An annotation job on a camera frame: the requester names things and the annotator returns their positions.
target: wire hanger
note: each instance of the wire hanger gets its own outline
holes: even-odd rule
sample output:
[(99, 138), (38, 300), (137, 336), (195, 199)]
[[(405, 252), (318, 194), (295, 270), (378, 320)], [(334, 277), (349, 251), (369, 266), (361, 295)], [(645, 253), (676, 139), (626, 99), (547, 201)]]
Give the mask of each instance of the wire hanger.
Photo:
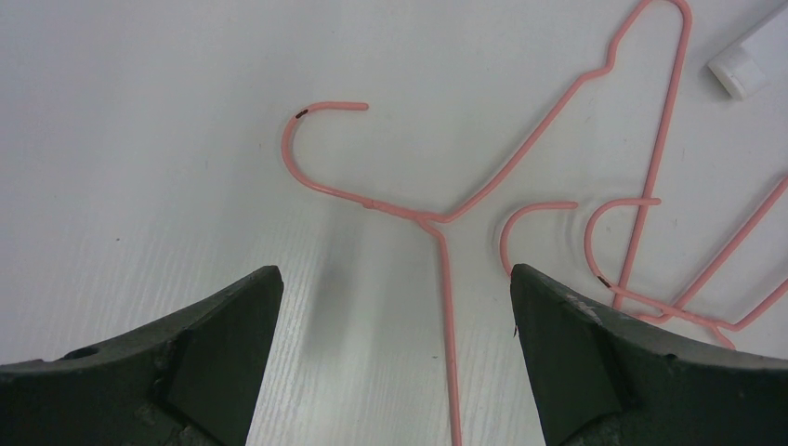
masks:
[[(564, 94), (560, 97), (556, 105), (547, 113), (545, 118), (536, 126), (533, 132), (528, 136), (525, 142), (515, 151), (514, 155), (509, 159), (509, 161), (495, 174), (487, 184), (484, 185), (478, 192), (472, 195), (469, 199), (465, 200), (464, 202), (460, 203), (457, 207), (454, 208), (448, 214), (440, 214), (431, 211), (422, 211), (417, 209), (411, 209), (405, 206), (401, 206), (394, 203), (389, 203), (385, 201), (376, 200), (372, 197), (366, 197), (363, 195), (359, 195), (354, 192), (350, 192), (347, 190), (337, 189), (331, 186), (323, 185), (318, 183), (308, 176), (306, 176), (298, 167), (294, 157), (293, 157), (293, 137), (298, 125), (303, 121), (307, 115), (311, 115), (314, 112), (322, 111), (322, 110), (341, 110), (341, 111), (366, 111), (369, 109), (369, 106), (363, 102), (318, 102), (312, 105), (307, 106), (306, 108), (299, 111), (295, 116), (293, 116), (290, 121), (287, 123), (287, 126), (284, 128), (284, 132), (282, 134), (282, 158), (284, 159), (284, 163), (290, 173), (293, 175), (295, 179), (301, 182), (304, 186), (316, 190), (321, 193), (325, 193), (328, 195), (335, 196), (337, 198), (341, 198), (344, 200), (349, 200), (354, 203), (361, 204), (367, 209), (376, 210), (379, 212), (383, 212), (385, 214), (389, 214), (392, 216), (397, 216), (399, 218), (404, 218), (407, 220), (411, 220), (416, 223), (420, 228), (422, 228), (425, 232), (432, 235), (436, 241), (438, 242), (439, 252), (440, 252), (440, 274), (441, 274), (441, 292), (442, 292), (442, 310), (443, 310), (443, 336), (444, 336), (444, 344), (446, 350), (446, 374), (447, 374), (447, 384), (448, 384), (448, 394), (449, 394), (449, 415), (450, 415), (450, 422), (451, 422), (451, 433), (452, 433), (452, 445), (453, 446), (461, 446), (462, 445), (462, 429), (461, 429), (461, 418), (460, 418), (460, 403), (459, 403), (459, 385), (458, 385), (458, 377), (457, 377), (457, 354), (456, 354), (456, 345), (455, 345), (455, 338), (454, 338), (454, 311), (453, 311), (453, 294), (452, 294), (452, 271), (451, 271), (451, 263), (449, 258), (449, 245), (446, 241), (446, 237), (443, 233), (435, 227), (435, 224), (449, 224), (455, 221), (460, 216), (464, 215), (467, 211), (473, 208), (477, 203), (483, 200), (488, 194), (490, 194), (493, 190), (495, 190), (503, 181), (504, 179), (514, 170), (517, 164), (522, 160), (522, 158), (528, 153), (528, 150), (531, 149), (533, 144), (539, 139), (539, 137), (546, 131), (546, 129), (553, 123), (555, 118), (558, 114), (563, 110), (564, 106), (570, 101), (570, 99), (574, 96), (580, 87), (588, 81), (593, 79), (597, 79), (599, 77), (604, 76), (605, 74), (612, 71), (615, 60), (616, 54), (618, 50), (618, 45), (621, 42), (624, 35), (629, 31), (632, 24), (635, 22), (637, 17), (640, 13), (645, 9), (652, 0), (641, 0), (633, 11), (629, 14), (629, 16), (624, 20), (621, 27), (616, 31), (616, 33), (611, 38), (611, 41), (608, 45), (607, 57), (605, 64), (597, 69), (591, 70), (589, 72), (585, 72), (575, 79), (575, 81), (570, 85), (570, 87), (564, 92)], [(644, 295), (639, 295), (637, 293), (631, 292), (626, 289), (628, 284), (629, 278), (632, 273), (632, 266), (635, 261), (635, 256), (637, 254), (637, 248), (639, 246), (640, 238), (642, 236), (643, 228), (645, 226), (646, 217), (648, 214), (649, 206), (658, 204), (660, 202), (659, 199), (653, 197), (654, 186), (656, 184), (657, 174), (659, 173), (659, 167), (662, 162), (662, 156), (664, 151), (664, 145), (667, 138), (668, 128), (670, 126), (671, 117), (673, 115), (673, 109), (676, 104), (676, 93), (678, 91), (678, 84), (679, 79), (681, 77), (682, 67), (684, 64), (684, 58), (687, 54), (687, 45), (690, 39), (690, 29), (692, 25), (692, 13), (690, 11), (690, 6), (685, 0), (667, 0), (670, 3), (674, 4), (678, 7), (679, 11), (681, 12), (682, 16), (682, 27), (681, 27), (681, 35), (679, 36), (677, 48), (676, 48), (676, 55), (674, 58), (673, 63), (673, 70), (671, 72), (670, 82), (667, 87), (667, 93), (665, 95), (665, 102), (663, 105), (662, 116), (660, 119), (659, 128), (657, 131), (657, 137), (654, 141), (654, 146), (651, 153), (651, 159), (649, 164), (648, 173), (646, 175), (646, 181), (643, 188), (643, 193), (639, 198), (634, 199), (622, 199), (622, 200), (615, 200), (613, 202), (606, 203), (599, 207), (599, 209), (594, 213), (591, 219), (588, 221), (585, 229), (585, 255), (586, 260), (588, 263), (589, 268), (594, 272), (596, 276), (600, 279), (602, 283), (604, 283), (608, 288), (610, 288), (614, 293), (616, 293), (613, 299), (613, 307), (616, 309), (620, 309), (622, 305), (622, 301), (624, 297), (632, 298), (636, 301), (646, 303), (651, 305), (655, 308), (658, 308), (663, 312), (663, 316), (660, 318), (649, 318), (647, 316), (641, 316), (641, 319), (654, 321), (654, 322), (662, 322), (666, 321), (672, 316), (677, 316), (687, 321), (692, 321), (695, 323), (699, 323), (700, 325), (709, 327), (715, 335), (720, 339), (728, 347), (733, 347), (732, 343), (723, 336), (719, 332), (719, 328), (725, 328), (727, 330), (732, 331), (739, 331), (742, 328), (746, 327), (749, 323), (754, 321), (758, 316), (760, 316), (764, 311), (766, 311), (774, 302), (782, 296), (786, 291), (788, 291), (788, 281), (784, 282), (778, 289), (774, 291), (767, 299), (765, 299), (756, 309), (754, 309), (750, 314), (748, 314), (745, 318), (741, 321), (730, 324), (724, 321), (718, 320), (710, 320), (699, 316), (694, 313), (690, 313), (683, 309), (684, 305), (686, 305), (690, 299), (694, 296), (698, 289), (705, 284), (706, 281), (715, 273), (715, 271), (721, 266), (721, 264), (728, 258), (730, 254), (738, 247), (744, 237), (752, 230), (752, 228), (757, 225), (758, 221), (763, 217), (763, 215), (768, 212), (771, 206), (780, 198), (782, 193), (788, 188), (788, 177), (781, 182), (781, 185), (769, 196), (767, 201), (758, 209), (758, 211), (750, 218), (747, 224), (744, 225), (744, 228), (740, 230), (738, 234), (733, 238), (733, 240), (723, 249), (720, 255), (712, 262), (709, 268), (701, 274), (701, 277), (696, 280), (688, 291), (681, 296), (677, 302), (673, 305), (667, 305), (660, 301), (651, 299)], [(545, 210), (545, 209), (566, 209), (571, 210), (577, 207), (576, 202), (547, 202), (547, 203), (535, 203), (529, 206), (525, 206), (522, 209), (518, 210), (513, 216), (511, 216), (504, 226), (504, 230), (501, 234), (500, 240), (500, 254), (501, 254), (501, 261), (504, 266), (504, 270), (506, 273), (511, 272), (511, 264), (508, 260), (508, 251), (507, 251), (507, 240), (510, 234), (510, 231), (514, 224), (517, 222), (518, 219), (525, 216), (526, 214), (537, 211), (537, 210)], [(612, 282), (611, 280), (607, 279), (602, 272), (597, 267), (597, 264), (594, 260), (593, 251), (592, 251), (592, 234), (594, 225), (596, 224), (597, 219), (608, 209), (618, 206), (618, 205), (636, 205), (637, 206), (637, 216), (635, 220), (635, 226), (633, 227), (632, 234), (630, 237), (629, 245), (627, 247), (626, 256), (624, 258), (624, 265), (622, 267), (622, 272), (618, 282)]]

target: white tube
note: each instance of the white tube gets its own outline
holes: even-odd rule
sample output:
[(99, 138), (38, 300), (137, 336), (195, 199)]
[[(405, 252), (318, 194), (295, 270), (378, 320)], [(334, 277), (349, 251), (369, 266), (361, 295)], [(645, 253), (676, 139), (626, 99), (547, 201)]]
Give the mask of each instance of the white tube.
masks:
[(788, 75), (788, 3), (716, 55), (709, 68), (738, 100)]

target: white table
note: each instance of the white table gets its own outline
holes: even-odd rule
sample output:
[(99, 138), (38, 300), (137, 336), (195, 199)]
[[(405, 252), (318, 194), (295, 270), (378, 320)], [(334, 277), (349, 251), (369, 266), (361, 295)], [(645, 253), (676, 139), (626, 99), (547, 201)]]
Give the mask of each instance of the white table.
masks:
[[(663, 204), (633, 289), (678, 294), (788, 171), (788, 79), (736, 103), (704, 67), (781, 1), (691, 2)], [(44, 3), (0, 6), (0, 362), (53, 360), (276, 264), (286, 290), (249, 444), (448, 444), (433, 241), (296, 183), (284, 124), (314, 101), (370, 102), (309, 117), (303, 168), (448, 210), (602, 62), (636, 1)], [(610, 301), (585, 266), (583, 226), (639, 195), (679, 26), (673, 6), (650, 6), (615, 71), (445, 228), (466, 444), (543, 443), (497, 257), (503, 221), (526, 203), (579, 201), (518, 223), (513, 260)], [(600, 221), (612, 277), (634, 213)], [(786, 218), (783, 200), (689, 308), (735, 321), (784, 280)], [(786, 321), (783, 299), (730, 337), (788, 358)]]

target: white cap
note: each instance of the white cap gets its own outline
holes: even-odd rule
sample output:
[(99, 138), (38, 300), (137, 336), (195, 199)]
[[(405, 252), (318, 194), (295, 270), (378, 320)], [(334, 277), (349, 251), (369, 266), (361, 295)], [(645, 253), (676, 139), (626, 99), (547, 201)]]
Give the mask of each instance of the white cap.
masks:
[(738, 100), (749, 98), (768, 85), (767, 76), (741, 46), (729, 46), (709, 62), (709, 68)]

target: white surface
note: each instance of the white surface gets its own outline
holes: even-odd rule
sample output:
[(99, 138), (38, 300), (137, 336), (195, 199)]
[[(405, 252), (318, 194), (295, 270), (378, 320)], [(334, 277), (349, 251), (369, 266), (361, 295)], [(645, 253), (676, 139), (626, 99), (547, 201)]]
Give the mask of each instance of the white surface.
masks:
[[(286, 291), (250, 444), (448, 444), (437, 253), (415, 225), (306, 190), (315, 177), (444, 210), (509, 156), (635, 0), (30, 2), (0, 6), (0, 361), (55, 359), (262, 265)], [(778, 0), (692, 2), (695, 26), (634, 289), (689, 284), (788, 171), (788, 82), (730, 101), (704, 68)], [(593, 208), (639, 194), (679, 14), (655, 3), (504, 185), (446, 228), (466, 444), (542, 444), (497, 232), (513, 260), (609, 301), (582, 260)], [(736, 320), (788, 273), (788, 200), (689, 306)], [(618, 272), (634, 210), (599, 224)], [(788, 358), (788, 299), (741, 348)], [(681, 321), (669, 328), (709, 340)]]
[(788, 76), (788, 3), (715, 56), (709, 68), (731, 96), (742, 100)]

